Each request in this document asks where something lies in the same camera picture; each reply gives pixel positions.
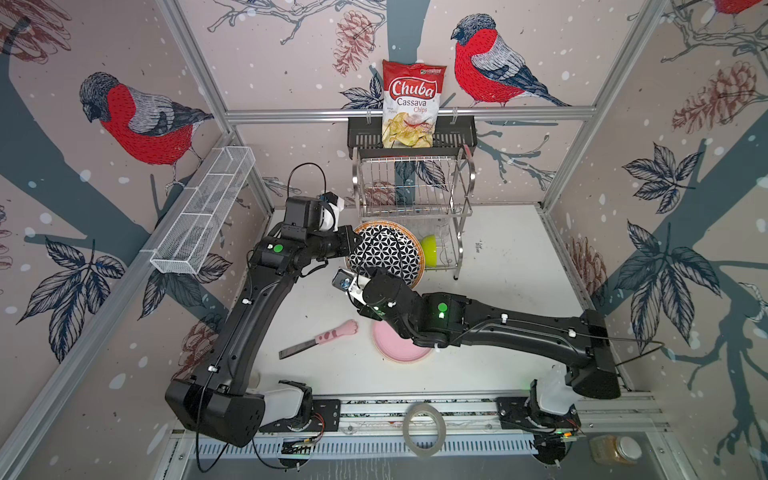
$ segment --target white table surface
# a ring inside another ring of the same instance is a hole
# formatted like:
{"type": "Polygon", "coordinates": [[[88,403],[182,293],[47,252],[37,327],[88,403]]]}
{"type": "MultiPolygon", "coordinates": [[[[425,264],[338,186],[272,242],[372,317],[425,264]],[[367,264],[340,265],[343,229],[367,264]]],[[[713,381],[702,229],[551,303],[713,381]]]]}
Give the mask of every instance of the white table surface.
{"type": "MultiPolygon", "coordinates": [[[[275,212],[273,224],[283,213],[275,212]]],[[[354,226],[359,223],[354,209],[344,210],[340,220],[354,226]]],[[[475,207],[466,221],[464,248],[458,281],[453,280],[452,272],[426,272],[416,291],[457,293],[538,315],[581,315],[576,295],[533,206],[475,207]]],[[[543,356],[494,346],[433,350],[407,365],[387,360],[373,344],[374,320],[357,315],[346,296],[331,286],[340,267],[343,259],[331,260],[327,268],[300,279],[277,310],[254,363],[254,371],[260,374],[259,390],[269,389],[281,379],[304,382],[316,395],[528,389],[533,379],[555,364],[543,356]],[[280,350],[348,319],[358,321],[355,336],[278,359],[280,350]]]]}

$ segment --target pink plate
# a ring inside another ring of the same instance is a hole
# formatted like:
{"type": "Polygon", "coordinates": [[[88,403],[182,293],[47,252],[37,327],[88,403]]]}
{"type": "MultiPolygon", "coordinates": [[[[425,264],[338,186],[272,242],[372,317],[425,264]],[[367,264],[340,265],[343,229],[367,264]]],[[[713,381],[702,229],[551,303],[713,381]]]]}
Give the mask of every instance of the pink plate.
{"type": "Polygon", "coordinates": [[[416,362],[427,356],[429,351],[421,346],[416,346],[411,340],[400,338],[387,322],[374,322],[373,342],[376,348],[386,358],[400,363],[416,362]]]}

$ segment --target yellow bowl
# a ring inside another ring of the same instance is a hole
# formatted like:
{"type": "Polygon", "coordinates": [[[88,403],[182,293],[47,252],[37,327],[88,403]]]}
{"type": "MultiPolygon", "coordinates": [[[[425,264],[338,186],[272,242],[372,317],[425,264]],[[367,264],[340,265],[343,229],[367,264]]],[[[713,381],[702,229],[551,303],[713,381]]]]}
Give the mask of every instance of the yellow bowl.
{"type": "Polygon", "coordinates": [[[419,242],[424,250],[425,266],[437,266],[437,240],[434,235],[427,235],[419,242]]]}

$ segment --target clear tape roll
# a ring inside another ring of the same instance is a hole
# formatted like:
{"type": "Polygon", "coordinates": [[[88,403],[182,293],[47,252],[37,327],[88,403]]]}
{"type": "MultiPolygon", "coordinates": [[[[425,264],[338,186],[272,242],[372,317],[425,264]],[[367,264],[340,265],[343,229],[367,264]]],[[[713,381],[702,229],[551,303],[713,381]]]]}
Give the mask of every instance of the clear tape roll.
{"type": "Polygon", "coordinates": [[[439,452],[440,449],[442,449],[443,444],[445,444],[446,435],[447,431],[445,429],[445,420],[442,419],[440,412],[438,412],[435,407],[429,405],[428,403],[417,403],[408,411],[406,417],[402,420],[402,438],[408,448],[411,449],[411,452],[415,453],[418,457],[430,457],[439,452]],[[419,413],[425,413],[428,417],[434,420],[435,424],[437,425],[437,442],[435,442],[435,444],[429,449],[423,449],[417,446],[413,440],[411,440],[411,435],[408,432],[411,419],[413,419],[413,417],[419,413]]]}

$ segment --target glass jar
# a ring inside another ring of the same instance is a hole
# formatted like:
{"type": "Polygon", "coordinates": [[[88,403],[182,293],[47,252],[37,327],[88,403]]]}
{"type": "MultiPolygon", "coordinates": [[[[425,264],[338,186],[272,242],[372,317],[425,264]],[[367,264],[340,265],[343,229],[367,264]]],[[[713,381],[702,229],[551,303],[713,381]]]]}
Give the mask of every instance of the glass jar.
{"type": "Polygon", "coordinates": [[[643,455],[631,437],[600,435],[589,441],[592,459],[601,465],[635,465],[643,455]]]}

